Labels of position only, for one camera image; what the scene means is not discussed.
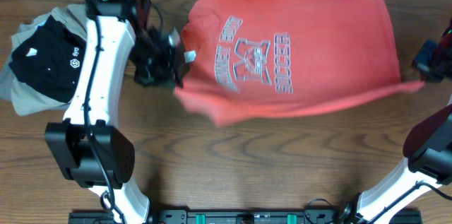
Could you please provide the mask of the red soccer t-shirt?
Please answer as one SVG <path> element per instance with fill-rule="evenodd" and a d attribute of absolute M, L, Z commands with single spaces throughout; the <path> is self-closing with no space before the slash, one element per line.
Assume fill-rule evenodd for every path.
<path fill-rule="evenodd" d="M 182 30 L 196 57 L 175 96 L 217 126 L 336 112 L 402 80 L 384 0 L 198 0 Z"/>

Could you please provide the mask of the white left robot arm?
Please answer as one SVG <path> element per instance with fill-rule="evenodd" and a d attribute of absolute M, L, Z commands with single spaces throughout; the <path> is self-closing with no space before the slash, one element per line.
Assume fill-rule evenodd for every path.
<path fill-rule="evenodd" d="M 150 27 L 151 0 L 85 0 L 87 46 L 64 118 L 45 140 L 62 175 L 98 195 L 99 212 L 69 214 L 70 223 L 157 223 L 133 178 L 135 149 L 119 131 L 119 97 L 128 63 L 142 86 L 180 86 L 184 55 L 177 31 Z"/>

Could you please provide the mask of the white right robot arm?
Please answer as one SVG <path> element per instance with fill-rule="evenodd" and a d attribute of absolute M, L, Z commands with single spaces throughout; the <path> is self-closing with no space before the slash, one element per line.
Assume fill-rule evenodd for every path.
<path fill-rule="evenodd" d="M 422 217 L 403 209 L 412 201 L 451 183 L 451 104 L 426 118 L 408 134 L 403 159 L 376 186 L 345 205 L 336 223 L 421 223 Z"/>

